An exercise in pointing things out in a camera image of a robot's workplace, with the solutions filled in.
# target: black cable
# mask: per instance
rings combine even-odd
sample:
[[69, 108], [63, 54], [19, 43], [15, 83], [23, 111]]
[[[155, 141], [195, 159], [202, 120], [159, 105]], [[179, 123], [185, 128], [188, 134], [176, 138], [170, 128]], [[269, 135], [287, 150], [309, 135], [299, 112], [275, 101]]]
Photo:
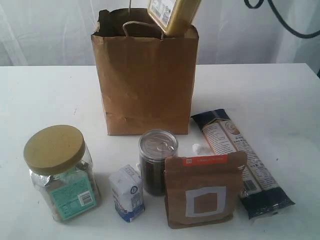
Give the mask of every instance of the black cable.
[[[249, 2], [249, 0], [244, 0], [245, 5], [249, 8], [249, 9], [258, 9], [261, 7], [261, 5], [264, 3], [265, 0], [259, 0], [259, 2], [255, 5], [252, 6]], [[302, 34], [300, 32], [297, 32], [296, 30], [292, 29], [286, 22], [285, 20], [281, 17], [280, 13], [278, 12], [278, 10], [276, 9], [276, 6], [274, 5], [274, 3], [272, 2], [272, 0], [268, 0], [268, 3], [270, 5], [270, 8], [272, 10], [272, 12], [274, 13], [274, 15], [276, 16], [276, 18], [278, 19], [278, 21], [282, 24], [282, 26], [287, 29], [290, 33], [292, 33], [293, 35], [295, 35], [298, 38], [301, 39], [312, 39], [314, 37], [317, 37], [320, 35], [320, 30], [316, 31], [314, 33], [310, 33], [310, 34]]]

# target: yellow lid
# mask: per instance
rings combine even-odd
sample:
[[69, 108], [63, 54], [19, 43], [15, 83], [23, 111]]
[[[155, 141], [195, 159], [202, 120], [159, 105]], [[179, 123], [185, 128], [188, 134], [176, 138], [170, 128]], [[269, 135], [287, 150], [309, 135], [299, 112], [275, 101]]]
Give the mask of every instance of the yellow lid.
[[82, 133], [69, 125], [50, 126], [33, 135], [25, 144], [23, 156], [36, 174], [61, 174], [72, 168], [85, 154]]

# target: coffee can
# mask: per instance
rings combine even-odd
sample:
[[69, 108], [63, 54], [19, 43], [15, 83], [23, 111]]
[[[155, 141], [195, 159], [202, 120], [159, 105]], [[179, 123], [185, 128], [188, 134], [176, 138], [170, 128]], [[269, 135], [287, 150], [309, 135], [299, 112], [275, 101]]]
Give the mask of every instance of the coffee can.
[[143, 188], [154, 196], [165, 194], [165, 159], [178, 155], [178, 140], [173, 133], [153, 129], [139, 140]]

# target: brown pouch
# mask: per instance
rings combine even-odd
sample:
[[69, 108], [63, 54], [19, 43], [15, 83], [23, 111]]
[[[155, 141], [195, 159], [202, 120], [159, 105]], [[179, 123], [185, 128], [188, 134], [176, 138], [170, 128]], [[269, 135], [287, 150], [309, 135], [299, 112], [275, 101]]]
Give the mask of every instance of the brown pouch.
[[165, 205], [168, 225], [188, 228], [230, 220], [243, 189], [247, 155], [168, 157]]
[[91, 36], [109, 135], [187, 134], [199, 36], [165, 37], [145, 8], [99, 12]]

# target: yellow box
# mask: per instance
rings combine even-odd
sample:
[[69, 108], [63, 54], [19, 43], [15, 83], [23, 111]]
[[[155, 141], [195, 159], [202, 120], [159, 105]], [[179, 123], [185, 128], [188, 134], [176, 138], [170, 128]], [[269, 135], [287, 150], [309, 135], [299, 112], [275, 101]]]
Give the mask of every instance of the yellow box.
[[181, 36], [189, 28], [201, 0], [150, 0], [149, 16], [165, 35]]

